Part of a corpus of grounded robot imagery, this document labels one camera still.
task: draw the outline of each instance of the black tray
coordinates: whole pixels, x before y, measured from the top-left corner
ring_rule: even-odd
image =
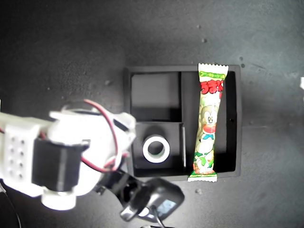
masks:
[[[240,86],[240,67],[229,66],[215,135],[214,170],[219,178],[240,175],[242,130]],[[127,159],[127,168],[131,175],[139,178],[163,177],[171,181],[187,179],[192,172],[198,130],[199,98],[200,83],[197,66],[138,66],[125,69],[124,109],[138,122],[137,137],[131,147],[131,156]],[[144,162],[143,157],[139,156],[142,143],[147,135],[153,134],[143,131],[141,129],[143,124],[149,124],[150,129],[153,129],[154,125],[162,128],[167,134],[167,140],[168,137],[173,137],[171,134],[175,134],[175,148],[170,153],[173,158],[169,157],[168,162],[139,165]],[[170,124],[178,126],[179,130],[176,132],[168,130]]]

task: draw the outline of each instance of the white tape roll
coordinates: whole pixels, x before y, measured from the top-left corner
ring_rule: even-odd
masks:
[[[149,152],[149,146],[153,142],[160,142],[163,145],[163,148],[160,153],[158,154],[151,154]],[[142,152],[144,157],[152,163],[161,163],[165,161],[169,157],[170,153],[170,146],[167,140],[160,135],[151,135],[150,137],[146,138],[143,143]]]

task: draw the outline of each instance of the wire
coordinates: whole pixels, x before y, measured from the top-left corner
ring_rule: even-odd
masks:
[[[126,157],[129,153],[128,152],[125,152],[123,153],[123,158]],[[115,161],[116,159],[116,156],[112,156],[111,158],[109,158],[107,160],[107,162],[104,164],[104,167],[103,168],[100,168],[96,165],[94,165],[93,163],[91,163],[90,161],[88,161],[87,159],[85,159],[84,157],[81,158],[81,161],[87,165],[88,167],[90,167],[91,169],[95,170],[95,171],[98,171],[98,172],[109,172],[108,169],[106,169],[106,167],[108,167],[109,165],[113,164],[113,162]]]
[[[6,198],[8,199],[9,204],[10,204],[10,206],[12,207],[14,213],[16,214],[16,217],[17,217],[17,220],[18,220],[18,224],[19,224],[19,228],[21,228],[21,221],[20,221],[19,214],[17,213],[16,208],[14,207],[13,202],[10,200],[10,198],[9,198],[9,196],[6,194],[6,192],[4,192],[4,194],[5,194]]]
[[[161,219],[158,215],[157,209],[154,205],[151,207],[151,210],[152,210],[152,213],[154,214],[154,216],[156,218],[156,221],[157,221],[158,225],[160,225],[161,228],[166,228],[165,225],[163,224],[163,222],[161,221]]]
[[[105,172],[105,171],[115,171],[115,170],[118,169],[118,167],[121,164],[121,161],[122,161],[122,158],[123,158],[123,152],[121,150],[119,150],[119,148],[118,148],[118,141],[117,141],[116,133],[115,133],[115,130],[114,130],[113,121],[110,119],[110,117],[107,115],[106,110],[100,104],[98,104],[94,101],[88,100],[88,99],[85,99],[84,102],[91,105],[92,107],[96,108],[104,116],[105,120],[107,121],[107,123],[110,127],[110,130],[111,130],[112,135],[113,135],[114,144],[115,144],[115,155],[116,155],[116,158],[114,160],[115,164],[114,164],[113,168],[111,168],[111,169],[104,169],[104,167],[103,167],[103,168],[100,168],[100,170],[103,170],[103,172]],[[84,162],[86,165],[89,164],[88,166],[91,166],[91,164],[92,164],[88,160],[86,160],[84,157],[82,157],[81,161]]]

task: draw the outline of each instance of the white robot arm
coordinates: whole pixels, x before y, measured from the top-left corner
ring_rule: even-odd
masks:
[[[50,112],[55,121],[49,122],[0,113],[0,178],[6,185],[32,197],[42,195],[51,209],[67,210],[101,179],[92,167],[102,170],[112,161],[118,168],[136,136],[136,120],[86,102],[103,115],[63,110]]]
[[[51,209],[68,210],[76,197],[111,191],[123,206],[120,217],[136,216],[165,227],[184,201],[181,189],[162,179],[142,182],[120,170],[136,137],[136,120],[113,114],[90,100],[92,110],[50,112],[55,121],[0,113],[0,178]]]

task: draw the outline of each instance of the umaibo snack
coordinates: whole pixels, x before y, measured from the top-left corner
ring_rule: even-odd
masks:
[[[188,181],[217,181],[214,166],[215,129],[223,83],[228,66],[199,64],[199,82],[201,85],[199,101],[199,129],[197,133],[193,172]]]

